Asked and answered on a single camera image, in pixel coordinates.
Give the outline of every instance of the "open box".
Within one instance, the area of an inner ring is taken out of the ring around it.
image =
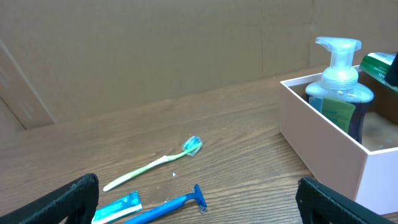
[[[359,71],[375,95],[360,144],[305,101],[321,75],[280,83],[281,133],[319,182],[380,215],[398,212],[398,94]]]

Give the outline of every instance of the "clear plastic bottle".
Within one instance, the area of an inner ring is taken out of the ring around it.
[[[305,89],[308,103],[331,122],[362,142],[362,127],[374,94],[358,83],[358,71],[352,67],[354,52],[361,41],[337,37],[318,37],[316,43],[332,52],[330,67],[320,81]]]

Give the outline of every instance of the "toothpaste tube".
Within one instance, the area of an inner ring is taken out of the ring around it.
[[[91,224],[105,224],[113,222],[125,215],[142,210],[138,192],[133,192],[101,209],[95,211]]]

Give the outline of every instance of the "table surface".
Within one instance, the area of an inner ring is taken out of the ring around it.
[[[321,71],[294,72],[24,131],[0,146],[0,215],[95,173],[98,208],[137,190],[148,210],[200,185],[208,212],[201,214],[192,201],[157,223],[301,223],[297,182],[312,175],[279,132],[279,82]],[[194,157],[102,191],[120,175],[179,153],[192,135],[204,141]],[[386,217],[398,222],[398,214]]]

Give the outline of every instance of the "black object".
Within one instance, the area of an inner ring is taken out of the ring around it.
[[[89,224],[99,197],[98,178],[86,174],[22,208],[0,217],[0,223]]]
[[[392,86],[398,86],[398,54],[396,55],[394,61],[392,61],[384,80]]]
[[[303,224],[392,223],[311,178],[298,182],[296,201]]]

